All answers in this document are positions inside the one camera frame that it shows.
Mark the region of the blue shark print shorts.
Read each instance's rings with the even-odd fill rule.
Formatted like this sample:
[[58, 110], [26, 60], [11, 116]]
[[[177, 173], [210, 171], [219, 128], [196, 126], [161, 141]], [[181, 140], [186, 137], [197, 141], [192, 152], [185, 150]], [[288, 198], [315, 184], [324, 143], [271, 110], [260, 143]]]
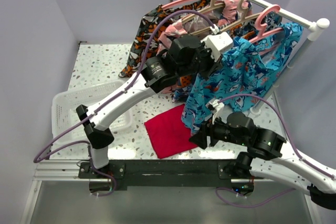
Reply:
[[222, 68], [207, 80], [197, 75], [188, 87], [181, 120], [195, 134], [211, 111], [211, 99], [224, 99], [234, 112], [245, 112], [263, 97], [280, 76], [301, 39], [303, 27], [297, 23], [280, 24], [281, 32], [255, 44], [234, 38], [234, 46], [223, 53]]

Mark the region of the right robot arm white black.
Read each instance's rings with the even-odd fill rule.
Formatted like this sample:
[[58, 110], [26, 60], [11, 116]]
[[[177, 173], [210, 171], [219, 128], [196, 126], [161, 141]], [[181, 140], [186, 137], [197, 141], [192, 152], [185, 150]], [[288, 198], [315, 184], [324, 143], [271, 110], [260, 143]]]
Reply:
[[241, 112], [208, 120], [190, 137], [202, 149], [218, 141], [245, 146], [230, 165], [229, 171], [239, 178], [248, 175], [271, 179], [310, 196], [320, 207], [335, 210], [335, 169], [322, 165], [300, 151], [276, 132], [258, 127]]

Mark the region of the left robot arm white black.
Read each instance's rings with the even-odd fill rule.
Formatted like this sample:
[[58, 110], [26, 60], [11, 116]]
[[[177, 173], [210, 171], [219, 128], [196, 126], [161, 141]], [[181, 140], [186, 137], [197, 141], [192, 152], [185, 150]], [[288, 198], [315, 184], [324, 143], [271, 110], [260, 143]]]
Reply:
[[168, 50], [148, 59], [137, 73], [100, 102], [76, 108], [84, 132], [90, 142], [90, 171], [103, 178], [109, 171], [108, 146], [114, 141], [110, 125], [124, 112], [140, 101], [176, 84], [178, 78], [200, 74], [208, 78], [219, 68], [226, 45], [218, 35], [209, 35], [204, 41], [185, 34], [173, 40]]

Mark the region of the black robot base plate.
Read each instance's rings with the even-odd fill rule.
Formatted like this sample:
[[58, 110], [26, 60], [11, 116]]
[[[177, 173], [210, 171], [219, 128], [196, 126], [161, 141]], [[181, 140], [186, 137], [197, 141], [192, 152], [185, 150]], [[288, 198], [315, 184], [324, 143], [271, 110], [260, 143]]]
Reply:
[[117, 181], [117, 190], [128, 187], [232, 187], [251, 183], [252, 177], [237, 176], [233, 159], [110, 160], [104, 173]]

